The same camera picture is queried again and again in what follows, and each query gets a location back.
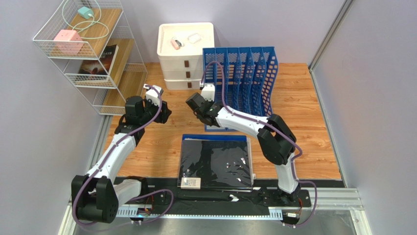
white storage box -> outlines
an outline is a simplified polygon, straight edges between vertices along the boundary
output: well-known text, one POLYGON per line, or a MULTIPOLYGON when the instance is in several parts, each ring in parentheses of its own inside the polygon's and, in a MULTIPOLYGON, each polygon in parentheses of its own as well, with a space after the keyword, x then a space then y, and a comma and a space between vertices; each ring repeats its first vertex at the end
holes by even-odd
POLYGON ((212 23, 166 23, 159 27, 158 58, 169 90, 198 90, 203 75, 203 48, 214 47, 212 23), (183 45, 176 50, 171 40, 183 45))

wooden tabletop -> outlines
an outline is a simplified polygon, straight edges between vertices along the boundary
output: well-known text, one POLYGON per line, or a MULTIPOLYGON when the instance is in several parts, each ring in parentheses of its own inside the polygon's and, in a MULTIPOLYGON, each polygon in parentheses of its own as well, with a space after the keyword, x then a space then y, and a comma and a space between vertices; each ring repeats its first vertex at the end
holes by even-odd
MULTIPOLYGON (((163 88, 162 98, 168 102, 172 115, 166 124, 152 123, 145 128, 145 135, 128 156, 118 175, 177 177, 182 135, 207 134, 203 124, 185 103, 187 98, 200 91, 170 91, 165 86, 159 63, 150 63, 146 67, 149 72, 146 83, 163 88)), ((279 65, 272 106, 273 112, 285 120, 297 137, 297 144, 303 149, 304 155, 296 160, 297 175, 309 179, 340 179, 307 64, 279 65)), ((119 118, 113 118, 106 148, 113 138, 119 118)), ((242 135, 239 132, 219 134, 242 135)), ((274 165, 265 159, 258 141, 251 137, 251 142, 256 177, 276 178, 274 165)))

gray wall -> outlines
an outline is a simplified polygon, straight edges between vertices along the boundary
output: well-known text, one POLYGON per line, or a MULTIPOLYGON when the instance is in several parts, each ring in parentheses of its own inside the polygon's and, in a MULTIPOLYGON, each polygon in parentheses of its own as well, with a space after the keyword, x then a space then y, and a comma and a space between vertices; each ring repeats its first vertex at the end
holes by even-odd
POLYGON ((373 234, 415 234, 417 1, 357 0, 315 71, 373 234))
POLYGON ((59 3, 0 3, 0 234, 57 234, 102 120, 32 43, 59 3))
POLYGON ((145 62, 158 62, 159 25, 212 22, 217 47, 275 46, 310 63, 343 0, 121 0, 145 62))

white label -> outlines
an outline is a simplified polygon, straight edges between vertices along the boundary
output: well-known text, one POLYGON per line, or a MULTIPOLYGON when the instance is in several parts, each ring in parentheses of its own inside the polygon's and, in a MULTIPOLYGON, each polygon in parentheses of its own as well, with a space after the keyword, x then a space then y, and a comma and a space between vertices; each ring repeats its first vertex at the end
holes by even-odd
POLYGON ((185 189, 200 189, 201 178, 182 178, 181 188, 185 189))

white robotic arm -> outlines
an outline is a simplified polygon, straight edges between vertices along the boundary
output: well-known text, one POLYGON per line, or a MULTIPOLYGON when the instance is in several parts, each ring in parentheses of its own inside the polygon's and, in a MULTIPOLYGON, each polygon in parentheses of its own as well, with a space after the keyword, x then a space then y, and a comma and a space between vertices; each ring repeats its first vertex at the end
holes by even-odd
MULTIPOLYGON (((154 86, 154 88, 160 94, 163 93, 160 87, 154 86)), ((118 185, 114 185, 114 182, 123 162, 142 138, 145 132, 143 127, 152 122, 155 116, 153 121, 157 123, 166 123, 168 120, 171 111, 168 109, 167 103, 162 102, 161 110, 159 110, 159 104, 158 94, 154 90, 146 92, 146 99, 133 96, 126 100, 126 115, 120 119, 109 148, 86 175, 75 176, 71 183, 72 198, 74 199, 89 176, 97 172, 76 202, 78 219, 111 223, 116 217, 119 206, 141 193, 147 193, 143 192, 143 189, 147 189, 147 182, 142 177, 128 177, 118 185), (132 132, 140 127, 142 127, 141 130, 132 132)))
POLYGON ((272 130, 264 124, 252 120, 269 123, 283 131, 293 141, 296 141, 295 136, 288 126, 278 115, 257 117, 234 110, 229 106, 226 109, 223 105, 213 102, 214 89, 214 85, 205 84, 201 95, 195 93, 186 101, 194 114, 202 123, 209 126, 227 127, 257 138, 264 156, 275 165, 279 189, 289 194, 290 198, 295 198, 300 187, 298 182, 293 178, 293 171, 289 161, 294 156, 293 146, 278 134, 272 136, 272 130), (240 115, 232 115, 230 111, 248 118, 242 118, 240 115))

